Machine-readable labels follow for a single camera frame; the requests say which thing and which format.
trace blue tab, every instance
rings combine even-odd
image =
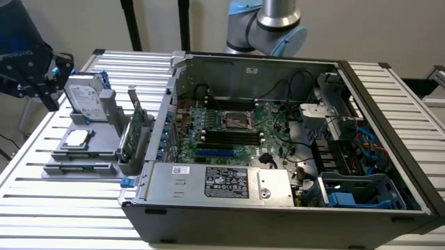
[[[355,200],[351,193],[331,193],[327,195],[333,207],[355,207]]]
[[[104,79],[104,88],[105,89],[111,89],[111,84],[109,84],[109,78],[108,78],[108,74],[105,72],[105,70],[103,69],[99,74],[101,75],[101,78]]]
[[[120,187],[121,188],[133,188],[133,179],[131,179],[131,178],[123,178],[120,180]]]

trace motherboard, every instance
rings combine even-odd
[[[176,110],[178,162],[271,168],[259,161],[270,154],[278,165],[286,164],[290,145],[274,136],[288,140],[284,117],[276,120],[282,109],[267,102],[184,101]]]

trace blue latch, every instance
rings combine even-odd
[[[105,70],[103,69],[99,74],[101,75],[101,78],[104,79],[104,88],[105,89],[111,89],[111,84],[109,84],[109,78],[108,78],[108,74],[105,72]]]
[[[131,178],[123,178],[120,180],[120,187],[121,188],[133,188],[133,179],[131,179]]]
[[[377,204],[357,204],[351,193],[331,193],[327,195],[329,204],[333,207],[355,207],[355,208],[375,208],[390,209],[391,201],[386,200]]]

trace blue cable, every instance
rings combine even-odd
[[[361,133],[366,134],[370,137],[370,139],[373,141],[375,141],[375,135],[373,133],[370,133],[366,129],[358,127],[358,131],[361,131]]]

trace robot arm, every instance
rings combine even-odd
[[[226,53],[294,56],[307,35],[299,19],[296,0],[231,1]]]
[[[73,57],[55,53],[43,41],[20,0],[0,0],[0,20],[0,92],[17,98],[39,97],[47,109],[56,111],[52,94],[63,90]]]

